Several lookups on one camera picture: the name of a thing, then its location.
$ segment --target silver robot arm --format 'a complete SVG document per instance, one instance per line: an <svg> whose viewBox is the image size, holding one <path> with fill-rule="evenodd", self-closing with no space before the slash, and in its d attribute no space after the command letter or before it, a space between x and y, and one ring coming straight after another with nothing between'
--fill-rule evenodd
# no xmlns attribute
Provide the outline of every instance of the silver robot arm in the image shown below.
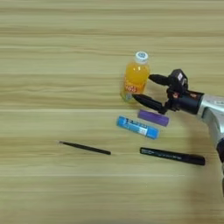
<svg viewBox="0 0 224 224"><path fill-rule="evenodd" d="M224 97L204 94L197 117L208 126L214 147L219 153L224 174Z"/></svg>
<svg viewBox="0 0 224 224"><path fill-rule="evenodd" d="M165 114L168 109L183 110L206 123L222 162L224 174L224 97L189 90L188 79L181 69L173 70L169 76L152 74L149 79L168 87L166 90L168 101L163 105L144 94L133 94L133 97L144 106L155 109L160 114ZM222 189L224 196L224 179Z"/></svg>

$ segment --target orange liquid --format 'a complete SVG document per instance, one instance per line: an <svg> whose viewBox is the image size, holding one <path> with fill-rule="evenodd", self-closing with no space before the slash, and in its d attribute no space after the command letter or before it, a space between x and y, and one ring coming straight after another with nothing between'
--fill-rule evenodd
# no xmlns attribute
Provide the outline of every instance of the orange liquid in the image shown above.
<svg viewBox="0 0 224 224"><path fill-rule="evenodd" d="M132 94L142 94L146 81L150 75L148 64L138 64L130 62L126 67L122 84L121 96L126 102L135 102Z"/></svg>

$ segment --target wood grain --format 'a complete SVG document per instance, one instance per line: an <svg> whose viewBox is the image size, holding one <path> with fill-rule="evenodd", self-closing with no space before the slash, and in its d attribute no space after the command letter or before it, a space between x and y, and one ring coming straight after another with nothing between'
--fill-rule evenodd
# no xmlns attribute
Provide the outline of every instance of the wood grain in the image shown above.
<svg viewBox="0 0 224 224"><path fill-rule="evenodd" d="M203 123L169 112L156 141L116 127L121 115L138 120L119 85L139 50L153 73L181 67L192 90L223 95L223 11L203 0L1 0L0 222L223 223L221 165ZM145 93L165 100L153 83ZM141 146L207 165L146 157Z"/></svg>

